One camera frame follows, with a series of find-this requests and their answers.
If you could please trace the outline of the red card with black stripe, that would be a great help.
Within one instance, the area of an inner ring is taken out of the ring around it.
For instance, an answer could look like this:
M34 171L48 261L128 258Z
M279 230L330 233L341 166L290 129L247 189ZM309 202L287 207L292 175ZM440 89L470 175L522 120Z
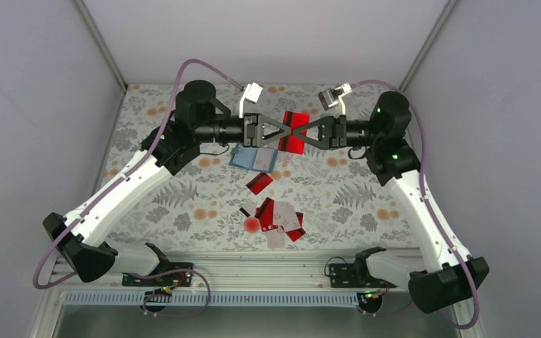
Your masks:
M288 136L280 139L278 149L287 153L301 155L304 153L305 142L297 137L294 131L310 122L310 116L305 113L285 111L282 123L291 128Z

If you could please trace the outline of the blue leather card holder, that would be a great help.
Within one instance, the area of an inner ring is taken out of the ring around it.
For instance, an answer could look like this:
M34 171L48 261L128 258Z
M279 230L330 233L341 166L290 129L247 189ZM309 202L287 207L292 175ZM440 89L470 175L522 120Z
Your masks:
M234 167L244 168L246 170L261 173L251 168L257 149L258 148L256 147L245 147L242 144L237 144L231 150L231 159L229 164Z

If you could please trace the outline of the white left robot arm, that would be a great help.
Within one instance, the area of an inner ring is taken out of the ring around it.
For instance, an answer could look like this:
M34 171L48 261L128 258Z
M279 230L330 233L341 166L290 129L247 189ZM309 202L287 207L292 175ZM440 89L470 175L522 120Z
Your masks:
M261 147L290 134L287 125L258 113L231 110L205 80L175 91L170 116L142 141L130 161L95 195L65 215L51 213L43 226L58 252L83 282L107 273L142 277L161 284L170 262L151 243L116 244L106 238L113 226L151 190L201 155L203 143Z

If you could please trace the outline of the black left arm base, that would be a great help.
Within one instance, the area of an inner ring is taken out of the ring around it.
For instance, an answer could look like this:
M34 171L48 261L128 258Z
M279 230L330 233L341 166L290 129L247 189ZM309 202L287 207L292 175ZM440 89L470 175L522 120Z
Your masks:
M123 274L122 285L124 287L189 287L192 281L194 264L191 262L173 262L157 246L146 243L149 250L156 255L158 262L154 269L145 277L138 274Z

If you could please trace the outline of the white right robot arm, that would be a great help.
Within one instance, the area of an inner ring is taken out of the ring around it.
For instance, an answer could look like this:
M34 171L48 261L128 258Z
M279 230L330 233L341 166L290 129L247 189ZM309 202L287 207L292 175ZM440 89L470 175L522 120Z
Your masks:
M366 249L355 255L348 273L336 275L332 285L369 287L383 281L406 290L424 313L467 299L478 310L477 290L490 268L461 243L433 201L423 166L404 138L412 117L408 99L399 92L384 92L368 120L348 120L346 94L344 89L320 92L323 108L338 108L340 114L295 128L292 134L318 149L363 148L370 171L407 216L422 259L398 257L380 247Z

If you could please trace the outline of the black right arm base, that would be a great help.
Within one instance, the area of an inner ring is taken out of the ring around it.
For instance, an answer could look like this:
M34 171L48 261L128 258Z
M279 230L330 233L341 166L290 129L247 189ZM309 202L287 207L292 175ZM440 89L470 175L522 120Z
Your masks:
M330 286L335 289L395 287L384 280L358 274L351 263L329 263L325 267L325 274L329 278Z

